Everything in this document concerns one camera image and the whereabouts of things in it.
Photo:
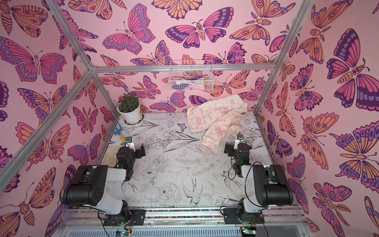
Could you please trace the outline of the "pink printed kids jacket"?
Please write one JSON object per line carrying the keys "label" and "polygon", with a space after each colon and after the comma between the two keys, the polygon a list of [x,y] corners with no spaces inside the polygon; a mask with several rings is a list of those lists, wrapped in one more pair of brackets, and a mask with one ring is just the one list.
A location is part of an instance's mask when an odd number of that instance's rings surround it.
{"label": "pink printed kids jacket", "polygon": [[247,112],[248,104],[234,94],[189,107],[187,122],[192,133],[205,132],[202,145],[212,150],[228,133],[236,136],[240,132],[239,121]]}

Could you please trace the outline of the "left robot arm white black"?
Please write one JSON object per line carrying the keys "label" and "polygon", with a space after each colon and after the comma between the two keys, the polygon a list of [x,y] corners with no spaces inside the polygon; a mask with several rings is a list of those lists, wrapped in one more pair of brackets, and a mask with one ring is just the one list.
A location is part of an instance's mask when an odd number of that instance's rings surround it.
{"label": "left robot arm white black", "polygon": [[130,181],[137,159],[146,155],[144,145],[139,149],[124,143],[116,153],[116,165],[80,166],[62,187],[60,201],[66,206],[89,207],[105,214],[106,225],[125,226],[133,221],[127,201],[106,192],[106,184]]}

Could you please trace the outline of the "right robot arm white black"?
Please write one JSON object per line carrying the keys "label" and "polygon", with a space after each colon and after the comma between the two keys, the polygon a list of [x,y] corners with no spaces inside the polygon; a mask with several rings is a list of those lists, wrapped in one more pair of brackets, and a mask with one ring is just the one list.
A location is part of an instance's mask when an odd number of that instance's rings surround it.
{"label": "right robot arm white black", "polygon": [[294,197],[290,185],[279,165],[264,165],[261,162],[250,163],[252,146],[245,142],[226,143],[224,153],[231,158],[234,180],[244,179],[242,190],[245,197],[238,202],[235,213],[242,223],[258,221],[263,223],[262,211],[271,207],[292,205]]}

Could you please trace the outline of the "beige work glove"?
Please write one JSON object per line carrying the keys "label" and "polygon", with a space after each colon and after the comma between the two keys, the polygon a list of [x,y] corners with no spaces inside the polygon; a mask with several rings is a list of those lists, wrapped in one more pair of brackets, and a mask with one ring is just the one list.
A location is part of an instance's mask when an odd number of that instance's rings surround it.
{"label": "beige work glove", "polygon": [[120,147],[108,147],[105,155],[102,159],[102,165],[107,165],[109,167],[115,167],[117,163],[116,154]]}

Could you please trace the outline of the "blue yellow garden rake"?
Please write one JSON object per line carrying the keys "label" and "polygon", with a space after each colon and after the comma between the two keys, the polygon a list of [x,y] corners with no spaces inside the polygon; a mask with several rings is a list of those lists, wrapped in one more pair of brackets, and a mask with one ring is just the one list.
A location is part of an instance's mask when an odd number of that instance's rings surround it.
{"label": "blue yellow garden rake", "polygon": [[110,127],[110,130],[113,134],[118,135],[120,137],[122,143],[126,143],[126,139],[121,133],[122,126],[119,123],[117,123],[117,125],[113,125],[112,127]]}

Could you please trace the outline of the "potted green plant white pot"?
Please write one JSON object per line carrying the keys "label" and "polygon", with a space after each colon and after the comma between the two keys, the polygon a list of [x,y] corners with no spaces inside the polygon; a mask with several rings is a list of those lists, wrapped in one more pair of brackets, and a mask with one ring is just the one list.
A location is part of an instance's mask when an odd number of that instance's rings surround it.
{"label": "potted green plant white pot", "polygon": [[117,112],[122,116],[126,124],[136,125],[143,120],[140,106],[139,97],[124,94],[118,100]]}

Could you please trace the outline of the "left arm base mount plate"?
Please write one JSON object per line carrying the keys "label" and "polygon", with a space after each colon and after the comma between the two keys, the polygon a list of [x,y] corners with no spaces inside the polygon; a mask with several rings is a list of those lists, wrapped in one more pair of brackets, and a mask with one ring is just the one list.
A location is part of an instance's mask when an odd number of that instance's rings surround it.
{"label": "left arm base mount plate", "polygon": [[145,221],[145,209],[132,209],[118,215],[105,215],[104,226],[142,226]]}

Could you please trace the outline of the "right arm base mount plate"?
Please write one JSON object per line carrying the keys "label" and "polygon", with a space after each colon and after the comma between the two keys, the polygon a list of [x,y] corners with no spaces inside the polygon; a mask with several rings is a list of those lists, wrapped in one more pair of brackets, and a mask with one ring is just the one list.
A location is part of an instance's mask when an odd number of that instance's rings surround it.
{"label": "right arm base mount plate", "polygon": [[264,224],[263,214],[248,213],[238,208],[222,208],[221,213],[225,224]]}

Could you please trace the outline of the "aluminium front rail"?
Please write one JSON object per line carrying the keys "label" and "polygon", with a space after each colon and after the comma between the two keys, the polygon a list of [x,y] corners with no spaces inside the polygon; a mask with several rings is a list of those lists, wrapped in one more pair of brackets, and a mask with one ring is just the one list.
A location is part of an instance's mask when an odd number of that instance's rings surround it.
{"label": "aluminium front rail", "polygon": [[236,206],[133,208],[125,226],[94,210],[69,209],[57,237],[311,237],[298,207],[272,207],[242,222]]}

